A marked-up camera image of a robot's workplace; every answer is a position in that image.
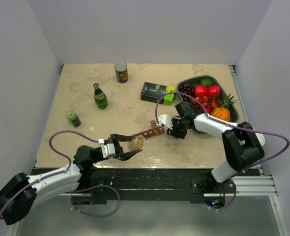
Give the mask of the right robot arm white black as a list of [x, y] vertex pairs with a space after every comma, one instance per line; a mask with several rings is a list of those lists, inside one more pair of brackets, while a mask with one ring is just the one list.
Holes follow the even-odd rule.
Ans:
[[160, 115], [158, 123], [167, 127], [167, 134], [184, 139], [187, 130], [209, 134], [223, 142], [226, 160], [198, 183], [203, 192], [218, 193], [224, 182], [264, 157], [265, 137], [255, 134], [250, 123], [224, 122], [202, 111], [194, 111], [187, 101], [175, 106], [178, 115]]

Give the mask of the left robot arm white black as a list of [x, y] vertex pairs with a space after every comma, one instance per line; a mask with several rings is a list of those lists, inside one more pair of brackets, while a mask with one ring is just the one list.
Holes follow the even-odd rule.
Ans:
[[97, 148], [80, 146], [73, 159], [53, 148], [55, 153], [68, 160], [68, 164], [39, 175], [16, 174], [0, 190], [0, 220], [12, 225], [26, 217], [33, 207], [53, 197], [73, 191], [86, 192], [88, 177], [96, 169], [95, 163], [111, 158], [127, 161], [141, 152], [141, 149], [123, 151], [120, 143], [132, 139], [131, 136], [112, 134], [108, 139], [97, 140]]

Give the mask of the clear pill jar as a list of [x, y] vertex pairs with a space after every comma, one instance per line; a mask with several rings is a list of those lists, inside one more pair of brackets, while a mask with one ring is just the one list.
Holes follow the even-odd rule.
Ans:
[[128, 142], [128, 149], [130, 151], [134, 151], [134, 150], [139, 150], [141, 149], [145, 144], [145, 137], [142, 135], [138, 135], [132, 138], [132, 140], [130, 140]]

